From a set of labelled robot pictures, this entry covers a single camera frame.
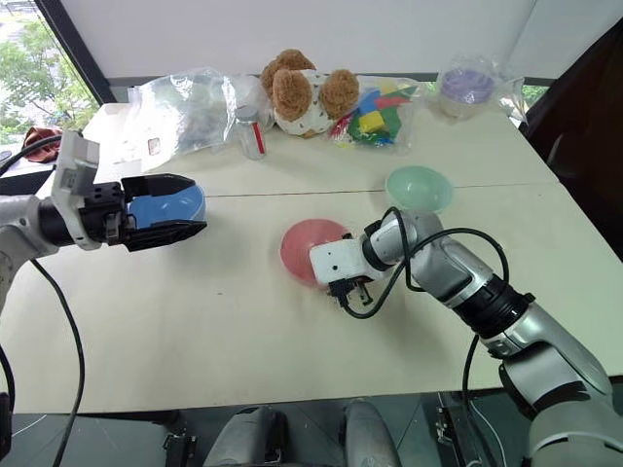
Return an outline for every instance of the blue bowl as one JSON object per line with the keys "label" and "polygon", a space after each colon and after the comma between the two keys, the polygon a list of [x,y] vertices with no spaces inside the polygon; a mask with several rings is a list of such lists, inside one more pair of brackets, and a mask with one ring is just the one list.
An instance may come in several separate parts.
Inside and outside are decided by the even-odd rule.
{"label": "blue bowl", "polygon": [[163,197],[136,197],[128,214],[134,216],[138,229],[164,221],[204,221],[205,197],[197,185]]}

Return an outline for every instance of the teddy bear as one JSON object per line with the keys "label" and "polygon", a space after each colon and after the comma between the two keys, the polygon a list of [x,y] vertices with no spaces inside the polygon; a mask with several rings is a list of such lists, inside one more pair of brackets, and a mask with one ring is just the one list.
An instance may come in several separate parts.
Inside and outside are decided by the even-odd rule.
{"label": "teddy bear", "polygon": [[283,131],[304,138],[326,131],[357,102],[359,83],[348,70],[316,71],[301,51],[288,49],[264,68],[262,87]]}

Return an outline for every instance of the green bowl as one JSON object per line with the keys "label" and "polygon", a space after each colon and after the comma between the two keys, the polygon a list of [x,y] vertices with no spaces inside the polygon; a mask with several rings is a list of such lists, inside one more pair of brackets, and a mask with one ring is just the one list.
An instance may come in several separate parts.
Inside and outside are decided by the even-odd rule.
{"label": "green bowl", "polygon": [[401,209],[441,212],[450,204],[453,190],[441,173],[419,165],[398,168],[385,180],[389,201]]}

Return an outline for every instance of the tree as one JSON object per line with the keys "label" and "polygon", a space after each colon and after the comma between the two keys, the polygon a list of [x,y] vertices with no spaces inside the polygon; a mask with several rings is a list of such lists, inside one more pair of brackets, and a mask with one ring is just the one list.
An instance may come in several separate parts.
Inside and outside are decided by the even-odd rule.
{"label": "tree", "polygon": [[52,31],[39,20],[27,22],[17,41],[0,44],[0,88],[0,142],[33,123],[82,129],[97,109]]}

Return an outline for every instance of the plastic bag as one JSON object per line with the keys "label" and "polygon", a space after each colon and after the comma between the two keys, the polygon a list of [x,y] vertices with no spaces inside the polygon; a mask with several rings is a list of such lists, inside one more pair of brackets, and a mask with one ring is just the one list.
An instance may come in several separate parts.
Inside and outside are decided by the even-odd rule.
{"label": "plastic bag", "polygon": [[501,107],[524,122],[524,77],[481,55],[458,55],[437,77],[435,102],[449,117],[464,120]]}
{"label": "plastic bag", "polygon": [[357,81],[358,102],[327,131],[329,140],[343,148],[410,148],[421,84],[408,78],[361,75]]}
{"label": "plastic bag", "polygon": [[271,103],[253,76],[227,76],[210,68],[165,76],[128,90],[121,161],[141,160],[143,170],[202,148],[236,139],[239,106],[255,105],[262,125],[273,124]]}

